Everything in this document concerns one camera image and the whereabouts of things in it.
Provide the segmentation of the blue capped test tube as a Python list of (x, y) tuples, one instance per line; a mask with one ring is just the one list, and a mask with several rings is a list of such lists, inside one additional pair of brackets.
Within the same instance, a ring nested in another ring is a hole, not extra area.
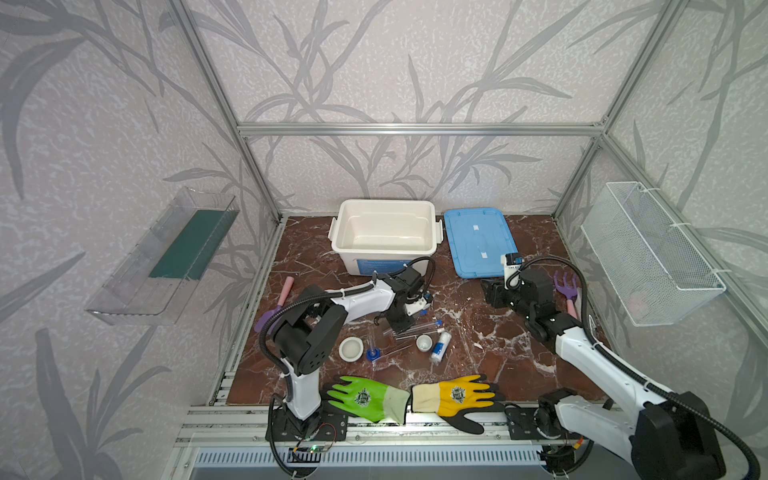
[(434, 322), (429, 323), (422, 323), (419, 325), (412, 326), (408, 330), (397, 333), (397, 336), (407, 336), (407, 335), (416, 335), (421, 334), (422, 332), (432, 332), (437, 331), (438, 329), (442, 328), (444, 323), (441, 320), (437, 320)]

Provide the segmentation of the white capped test tube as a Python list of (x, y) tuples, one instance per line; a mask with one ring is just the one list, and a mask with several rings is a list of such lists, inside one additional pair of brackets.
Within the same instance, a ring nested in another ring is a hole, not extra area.
[(403, 332), (403, 333), (394, 333), (393, 338), (396, 341), (405, 340), (408, 338), (418, 338), (421, 335), (434, 335), (434, 334), (440, 334), (444, 331), (444, 328), (436, 328), (436, 329), (430, 329), (430, 330), (419, 330), (416, 331), (415, 329)]

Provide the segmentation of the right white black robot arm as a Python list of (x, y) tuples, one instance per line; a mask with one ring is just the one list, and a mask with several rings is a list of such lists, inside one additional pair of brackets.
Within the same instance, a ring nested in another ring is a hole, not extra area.
[(537, 426), (578, 433), (631, 464), (642, 479), (720, 479), (726, 462), (718, 441), (728, 438), (747, 459), (747, 478), (760, 467), (749, 447), (710, 417), (691, 392), (653, 383), (597, 340), (586, 322), (557, 308), (548, 275), (526, 269), (508, 281), (484, 280), (486, 302), (523, 317), (526, 330), (576, 367), (616, 404), (606, 409), (562, 388), (538, 400)]

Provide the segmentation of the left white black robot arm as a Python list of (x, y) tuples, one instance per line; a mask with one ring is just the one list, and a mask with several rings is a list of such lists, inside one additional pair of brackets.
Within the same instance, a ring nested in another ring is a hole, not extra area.
[(405, 265), (347, 289), (312, 285), (270, 317), (259, 333), (259, 348), (285, 380), (284, 405), (293, 418), (305, 421), (320, 411), (319, 371), (345, 325), (375, 315), (393, 331), (405, 332), (432, 303), (429, 284), (428, 275)]

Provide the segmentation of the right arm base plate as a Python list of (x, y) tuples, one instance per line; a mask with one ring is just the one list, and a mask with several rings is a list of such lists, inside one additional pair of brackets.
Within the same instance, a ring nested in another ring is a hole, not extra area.
[(583, 439), (579, 433), (564, 429), (546, 409), (537, 406), (507, 404), (504, 415), (512, 440), (574, 444)]

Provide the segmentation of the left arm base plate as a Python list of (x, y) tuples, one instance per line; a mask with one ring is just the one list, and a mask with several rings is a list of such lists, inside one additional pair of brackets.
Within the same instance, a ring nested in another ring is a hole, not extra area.
[(349, 417), (339, 412), (318, 410), (306, 420), (300, 420), (290, 410), (280, 408), (268, 415), (268, 422), (266, 438), (276, 442), (332, 442), (346, 439)]

